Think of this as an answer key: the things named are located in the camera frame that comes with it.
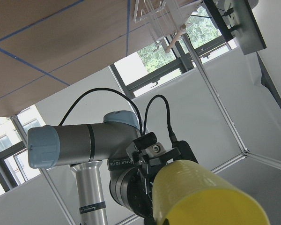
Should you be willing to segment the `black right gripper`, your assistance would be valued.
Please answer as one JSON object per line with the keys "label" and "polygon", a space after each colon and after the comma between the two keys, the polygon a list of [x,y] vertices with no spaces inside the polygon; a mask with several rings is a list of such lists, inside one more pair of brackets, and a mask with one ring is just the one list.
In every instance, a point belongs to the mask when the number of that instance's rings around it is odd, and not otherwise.
{"label": "black right gripper", "polygon": [[151,218],[154,179],[169,160],[180,156],[177,147],[166,151],[153,132],[133,140],[124,157],[108,159],[112,198],[136,215]]}

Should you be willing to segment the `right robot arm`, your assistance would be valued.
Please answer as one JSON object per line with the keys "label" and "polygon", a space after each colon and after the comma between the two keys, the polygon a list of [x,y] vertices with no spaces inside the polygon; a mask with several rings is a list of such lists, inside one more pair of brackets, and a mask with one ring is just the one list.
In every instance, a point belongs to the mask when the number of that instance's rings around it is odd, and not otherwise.
{"label": "right robot arm", "polygon": [[152,189],[169,160],[181,158],[177,147],[166,151],[154,133],[141,136],[131,111],[111,112],[102,123],[34,127],[28,131],[32,168],[68,165],[76,177],[83,225],[107,223],[99,167],[107,161],[114,201],[146,221],[152,220]]}

